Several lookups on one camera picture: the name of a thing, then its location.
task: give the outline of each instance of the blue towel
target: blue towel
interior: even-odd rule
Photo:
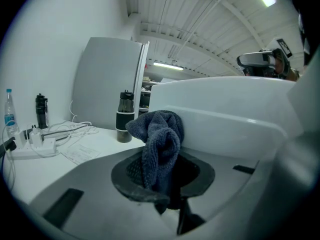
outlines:
[[[174,112],[159,110],[142,114],[125,128],[146,143],[141,158],[144,187],[170,196],[172,170],[184,140],[181,118]]]

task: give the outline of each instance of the paper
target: paper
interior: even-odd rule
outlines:
[[[100,152],[82,146],[78,143],[68,147],[62,154],[76,165],[80,165],[86,161],[96,158]]]

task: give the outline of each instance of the desk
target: desk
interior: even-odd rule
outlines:
[[[101,152],[97,157],[100,158],[145,145],[141,140],[136,138],[132,138],[132,141],[128,143],[120,143],[117,141],[117,131],[102,128],[97,129],[99,133],[86,135],[80,140],[78,138],[71,138],[67,143],[58,146],[58,151],[65,151],[78,141],[77,143],[85,147]],[[15,166],[15,181],[12,194],[26,204],[30,204],[32,199],[42,190],[77,166],[61,153],[54,157],[14,160],[13,162]],[[7,156],[5,156],[5,176],[8,175],[9,169],[10,162]]]

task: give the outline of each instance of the power strip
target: power strip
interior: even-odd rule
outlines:
[[[54,155],[57,152],[56,139],[46,138],[43,141],[41,147],[35,147],[33,143],[26,141],[23,148],[16,148],[11,151],[11,155],[8,158],[12,160],[28,160],[46,158],[49,155]]]

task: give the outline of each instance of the ceiling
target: ceiling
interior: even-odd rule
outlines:
[[[128,15],[141,14],[141,42],[150,41],[147,64],[184,67],[195,77],[242,75],[236,58],[282,37],[302,70],[298,13],[291,0],[126,0]]]

